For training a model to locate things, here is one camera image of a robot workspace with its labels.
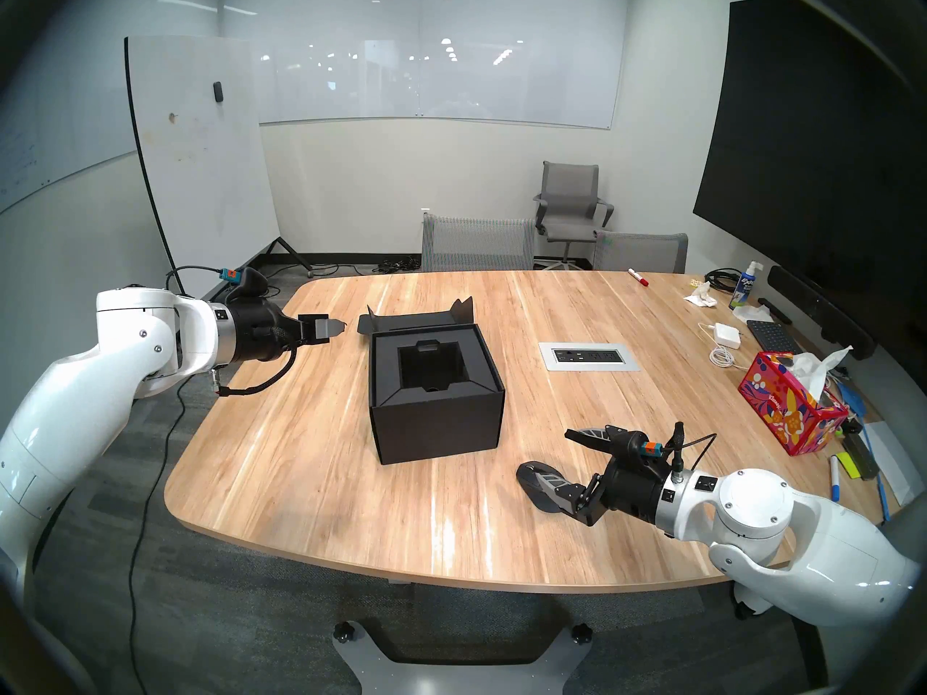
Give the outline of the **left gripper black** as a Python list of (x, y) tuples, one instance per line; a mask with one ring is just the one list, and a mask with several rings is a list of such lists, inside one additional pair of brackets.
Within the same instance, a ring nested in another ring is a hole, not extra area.
[(268, 299), (235, 299), (234, 325), (234, 363), (274, 361), (299, 344), (328, 344), (346, 327), (327, 314), (299, 314), (295, 320)]

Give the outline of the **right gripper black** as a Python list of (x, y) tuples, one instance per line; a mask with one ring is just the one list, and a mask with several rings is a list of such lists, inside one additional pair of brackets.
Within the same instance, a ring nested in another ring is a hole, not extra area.
[[(590, 427), (567, 429), (565, 438), (589, 450), (616, 455), (624, 433), (620, 427)], [(585, 526), (593, 526), (607, 511), (622, 511), (655, 525), (669, 475), (666, 456), (612, 456), (604, 475), (595, 473), (586, 487), (568, 483), (558, 475), (536, 475), (536, 508), (544, 513), (579, 516)]]

